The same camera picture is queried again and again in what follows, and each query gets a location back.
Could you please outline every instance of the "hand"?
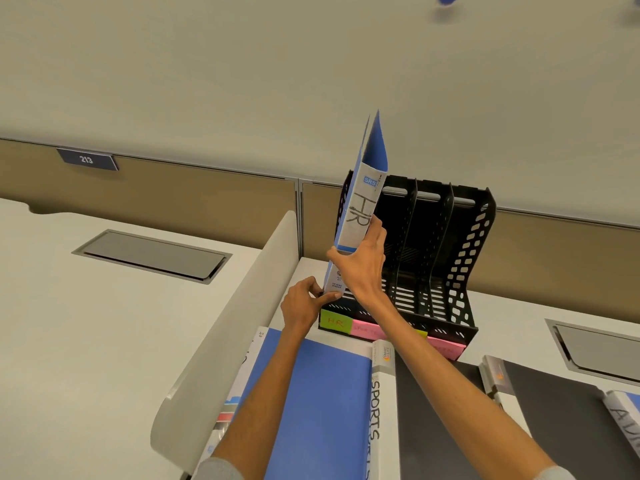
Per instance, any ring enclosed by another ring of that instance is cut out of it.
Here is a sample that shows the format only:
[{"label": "hand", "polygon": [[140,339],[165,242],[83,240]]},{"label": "hand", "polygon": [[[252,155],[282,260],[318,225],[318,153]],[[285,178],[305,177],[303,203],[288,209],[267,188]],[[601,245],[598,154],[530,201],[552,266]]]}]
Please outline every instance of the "hand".
[{"label": "hand", "polygon": [[280,308],[284,316],[284,332],[292,333],[300,342],[316,321],[320,308],[342,296],[340,291],[322,294],[322,288],[313,276],[297,282],[284,297]]},{"label": "hand", "polygon": [[335,246],[326,252],[326,256],[338,266],[347,288],[370,313],[370,308],[377,301],[386,298],[382,291],[386,237],[387,231],[382,227],[382,221],[373,216],[369,230],[356,252],[340,254]]}]

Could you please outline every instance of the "green sticky note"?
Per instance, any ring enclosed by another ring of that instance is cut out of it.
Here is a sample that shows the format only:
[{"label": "green sticky note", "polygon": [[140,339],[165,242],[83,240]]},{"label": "green sticky note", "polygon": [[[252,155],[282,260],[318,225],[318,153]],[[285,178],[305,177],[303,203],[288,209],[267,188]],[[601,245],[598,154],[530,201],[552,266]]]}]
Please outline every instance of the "green sticky note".
[{"label": "green sticky note", "polygon": [[329,310],[320,310],[320,326],[322,328],[351,333],[352,324],[353,320],[346,315],[340,315],[340,313],[330,312]]}]

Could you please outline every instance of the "forearm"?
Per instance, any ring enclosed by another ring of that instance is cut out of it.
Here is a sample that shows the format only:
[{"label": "forearm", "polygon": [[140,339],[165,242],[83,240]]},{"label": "forearm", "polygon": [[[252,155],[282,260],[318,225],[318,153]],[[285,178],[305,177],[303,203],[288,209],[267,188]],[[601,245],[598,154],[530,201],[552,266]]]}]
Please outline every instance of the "forearm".
[{"label": "forearm", "polygon": [[261,479],[267,470],[301,341],[285,327],[267,367],[213,452],[245,480]]},{"label": "forearm", "polygon": [[414,333],[386,297],[367,309],[482,478],[532,480],[554,464],[498,405]]}]

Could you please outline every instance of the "gray metal flap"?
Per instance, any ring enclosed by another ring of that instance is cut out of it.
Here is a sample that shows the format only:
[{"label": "gray metal flap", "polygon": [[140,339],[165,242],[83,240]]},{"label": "gray metal flap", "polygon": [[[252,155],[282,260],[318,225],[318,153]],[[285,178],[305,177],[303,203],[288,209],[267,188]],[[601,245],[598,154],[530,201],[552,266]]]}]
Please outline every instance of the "gray metal flap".
[{"label": "gray metal flap", "polygon": [[640,382],[640,338],[567,323],[549,323],[570,369]]},{"label": "gray metal flap", "polygon": [[74,254],[209,283],[231,256],[176,242],[107,230]]}]

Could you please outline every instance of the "black file organizer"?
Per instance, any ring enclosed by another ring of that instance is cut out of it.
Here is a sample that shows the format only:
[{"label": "black file organizer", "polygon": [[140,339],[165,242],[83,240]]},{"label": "black file organizer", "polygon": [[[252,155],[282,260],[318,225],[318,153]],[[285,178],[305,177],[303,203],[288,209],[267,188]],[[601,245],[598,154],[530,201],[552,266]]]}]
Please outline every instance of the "black file organizer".
[{"label": "black file organizer", "polygon": [[[352,173],[342,186],[337,222]],[[489,189],[389,175],[374,214],[387,230],[382,287],[398,312],[430,337],[468,346],[477,332],[468,277],[495,220]],[[374,323],[349,290],[324,309]]]}]

